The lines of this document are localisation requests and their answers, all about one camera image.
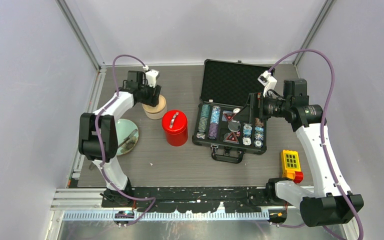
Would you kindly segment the cream round lid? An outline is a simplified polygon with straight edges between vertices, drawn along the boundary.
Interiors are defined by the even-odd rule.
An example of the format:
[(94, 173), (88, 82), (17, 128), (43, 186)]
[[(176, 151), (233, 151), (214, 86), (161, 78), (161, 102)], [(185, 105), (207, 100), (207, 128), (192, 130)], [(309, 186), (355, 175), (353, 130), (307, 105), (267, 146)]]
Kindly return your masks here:
[(156, 106), (150, 106), (150, 105), (146, 105), (144, 103), (142, 104), (142, 108), (144, 109), (144, 111), (146, 111), (147, 113), (151, 113), (151, 114), (160, 113), (164, 109), (166, 109), (166, 107), (167, 107), (167, 101), (162, 94), (159, 95), (158, 104)]

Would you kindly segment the round metal tin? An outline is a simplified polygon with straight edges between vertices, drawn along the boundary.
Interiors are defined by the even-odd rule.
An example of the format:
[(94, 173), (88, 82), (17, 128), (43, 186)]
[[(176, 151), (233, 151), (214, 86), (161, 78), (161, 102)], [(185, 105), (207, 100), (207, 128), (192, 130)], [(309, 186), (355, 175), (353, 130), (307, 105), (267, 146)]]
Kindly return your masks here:
[(166, 103), (159, 103), (155, 107), (152, 107), (152, 106), (146, 105), (146, 104), (142, 104), (142, 108), (145, 112), (145, 115), (152, 120), (161, 119), (167, 112), (167, 104)]

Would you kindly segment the red round lid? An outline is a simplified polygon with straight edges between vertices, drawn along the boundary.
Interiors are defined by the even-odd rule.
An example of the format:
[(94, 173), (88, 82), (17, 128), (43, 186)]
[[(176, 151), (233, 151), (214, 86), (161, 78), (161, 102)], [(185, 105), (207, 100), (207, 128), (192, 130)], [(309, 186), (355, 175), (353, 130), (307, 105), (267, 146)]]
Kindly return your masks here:
[(180, 134), (187, 128), (188, 119), (182, 111), (173, 109), (165, 113), (162, 117), (161, 125), (167, 134)]

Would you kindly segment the red cylindrical container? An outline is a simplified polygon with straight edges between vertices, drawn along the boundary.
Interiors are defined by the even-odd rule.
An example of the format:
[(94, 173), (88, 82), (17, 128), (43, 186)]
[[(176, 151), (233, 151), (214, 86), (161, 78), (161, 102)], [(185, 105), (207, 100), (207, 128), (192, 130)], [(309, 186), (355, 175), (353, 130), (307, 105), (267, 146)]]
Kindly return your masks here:
[(184, 145), (188, 140), (188, 119), (180, 110), (168, 111), (161, 120), (166, 141), (175, 147)]

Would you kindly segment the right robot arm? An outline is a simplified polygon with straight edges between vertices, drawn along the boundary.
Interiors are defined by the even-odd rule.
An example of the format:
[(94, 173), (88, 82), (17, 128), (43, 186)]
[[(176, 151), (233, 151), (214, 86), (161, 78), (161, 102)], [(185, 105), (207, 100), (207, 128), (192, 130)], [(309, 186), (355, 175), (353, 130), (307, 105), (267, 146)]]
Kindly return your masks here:
[(313, 191), (287, 177), (271, 178), (265, 186), (265, 198), (271, 205), (289, 203), (300, 211), (308, 227), (347, 224), (364, 206), (363, 197), (353, 194), (339, 170), (328, 136), (324, 110), (310, 104), (305, 79), (284, 81), (283, 95), (271, 97), (276, 80), (259, 79), (262, 92), (250, 93), (235, 120), (251, 122), (255, 118), (285, 119), (299, 139), (310, 167)]

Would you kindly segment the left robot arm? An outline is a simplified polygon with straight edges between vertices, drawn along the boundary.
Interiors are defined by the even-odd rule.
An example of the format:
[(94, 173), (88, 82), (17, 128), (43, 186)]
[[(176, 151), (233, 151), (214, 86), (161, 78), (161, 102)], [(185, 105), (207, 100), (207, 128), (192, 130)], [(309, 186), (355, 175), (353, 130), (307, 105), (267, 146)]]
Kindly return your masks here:
[(117, 159), (116, 122), (137, 103), (150, 107), (159, 104), (159, 76), (159, 71), (147, 67), (143, 71), (128, 71), (127, 79), (115, 85), (115, 93), (105, 105), (92, 113), (83, 113), (79, 119), (78, 151), (99, 169), (106, 184), (103, 196), (121, 207), (139, 199), (133, 196), (130, 179)]

